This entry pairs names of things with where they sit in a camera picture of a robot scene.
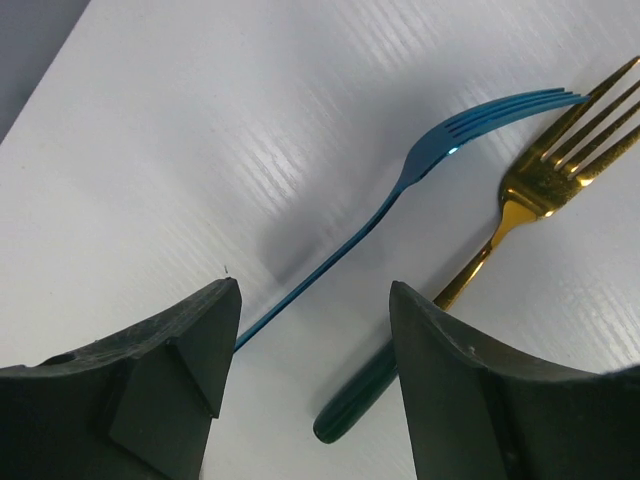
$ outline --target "fork handle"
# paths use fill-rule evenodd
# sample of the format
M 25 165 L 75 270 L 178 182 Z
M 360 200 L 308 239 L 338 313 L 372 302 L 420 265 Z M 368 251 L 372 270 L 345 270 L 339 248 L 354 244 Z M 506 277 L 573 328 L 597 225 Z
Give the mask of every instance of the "fork handle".
M 369 219 L 364 226 L 356 232 L 356 234 L 347 240 L 338 250 L 336 250 L 329 258 L 327 258 L 322 264 L 316 268 L 307 278 L 305 278 L 296 288 L 294 288 L 286 297 L 278 302 L 271 310 L 265 313 L 260 320 L 249 327 L 242 335 L 236 340 L 234 352 L 241 349 L 249 340 L 251 340 L 260 330 L 267 326 L 271 320 L 273 320 L 287 305 L 293 302 L 296 298 L 304 293 L 313 283 L 324 275 L 327 270 L 333 267 L 338 260 L 344 257 L 351 251 L 358 243 L 364 239 L 371 230 L 373 230 L 382 218 L 391 209 L 393 204 L 398 200 L 402 189 L 396 185 L 387 199 L 382 203 L 382 206 L 374 213 L 373 217 Z
M 503 235 L 489 240 L 469 263 L 456 275 L 434 303 L 447 310 L 475 277 Z M 375 354 L 322 409 L 313 432 L 323 443 L 333 443 L 347 433 L 367 410 L 380 398 L 398 375 L 393 341 Z

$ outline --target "gray background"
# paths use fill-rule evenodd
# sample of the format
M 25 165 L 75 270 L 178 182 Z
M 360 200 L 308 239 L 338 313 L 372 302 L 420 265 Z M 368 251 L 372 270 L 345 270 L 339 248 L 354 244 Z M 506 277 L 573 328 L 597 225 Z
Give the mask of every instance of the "gray background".
M 0 1 L 0 142 L 88 3 Z

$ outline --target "white table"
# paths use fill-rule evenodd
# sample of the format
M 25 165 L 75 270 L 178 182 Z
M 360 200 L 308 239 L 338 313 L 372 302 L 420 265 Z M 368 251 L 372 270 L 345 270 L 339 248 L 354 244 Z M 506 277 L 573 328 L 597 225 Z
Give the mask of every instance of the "white table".
M 638 53 L 638 24 L 637 0 L 93 0 L 0 145 L 0 364 L 226 271 L 247 328 L 375 211 L 431 126 L 523 90 L 586 92 Z M 332 446 L 311 424 L 386 340 L 391 281 L 447 283 L 554 116 L 447 159 L 236 355 L 204 478 L 414 478 L 397 383 Z M 452 313 L 573 367 L 640 361 L 639 160 L 514 232 Z

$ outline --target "teal fork handle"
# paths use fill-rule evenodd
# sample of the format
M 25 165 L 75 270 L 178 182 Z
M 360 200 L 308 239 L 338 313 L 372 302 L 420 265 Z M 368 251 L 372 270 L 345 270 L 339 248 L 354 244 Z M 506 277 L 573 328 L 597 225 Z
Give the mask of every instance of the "teal fork handle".
M 236 340 L 236 345 L 234 348 L 234 352 L 237 352 L 241 349 L 245 343 L 251 340 L 256 333 L 262 330 L 267 324 L 273 320 L 282 310 L 285 309 L 287 305 L 293 302 L 296 298 L 298 298 L 302 293 L 309 288 L 313 283 L 319 279 L 324 273 L 333 267 L 338 260 L 344 257 L 349 251 L 355 247 L 360 241 L 366 237 L 371 230 L 374 229 L 380 220 L 387 214 L 389 209 L 396 203 L 398 197 L 402 193 L 402 189 L 398 186 L 394 187 L 391 191 L 391 194 L 387 197 L 387 199 L 383 202 L 382 206 L 378 209 L 378 211 L 371 217 L 371 219 L 365 223 L 364 227 L 362 227 L 358 232 L 351 237 L 349 240 L 345 242 L 336 252 L 327 258 L 322 265 L 316 268 L 311 275 L 305 278 L 300 285 L 294 288 L 291 293 L 289 293 L 286 297 L 284 297 L 280 302 L 269 310 L 260 320 L 258 320 L 255 324 L 253 324 L 247 331 L 245 331 L 238 340 Z
M 347 433 L 397 375 L 393 341 L 389 341 L 322 409 L 313 423 L 318 440 L 333 443 Z

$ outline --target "fork neck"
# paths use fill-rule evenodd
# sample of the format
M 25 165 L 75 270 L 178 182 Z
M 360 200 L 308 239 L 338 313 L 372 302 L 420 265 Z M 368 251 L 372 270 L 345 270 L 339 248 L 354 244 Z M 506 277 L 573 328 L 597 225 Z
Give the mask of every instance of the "fork neck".
M 502 242 L 502 239 L 507 235 L 507 233 L 518 225 L 535 222 L 537 219 L 537 215 L 528 208 L 514 202 L 513 200 L 506 200 L 502 206 L 502 218 L 500 219 L 500 225 L 498 225 L 498 228 L 491 237 L 491 240 L 489 240 L 489 245 L 492 249 L 496 248 L 500 242 Z
M 449 282 L 449 284 L 435 298 L 434 303 L 443 310 L 447 310 L 455 302 L 469 282 L 480 271 L 493 250 L 502 239 L 518 225 L 533 222 L 537 219 L 535 213 L 513 200 L 506 200 L 502 206 L 500 225 L 489 241 L 476 253 L 467 265 Z

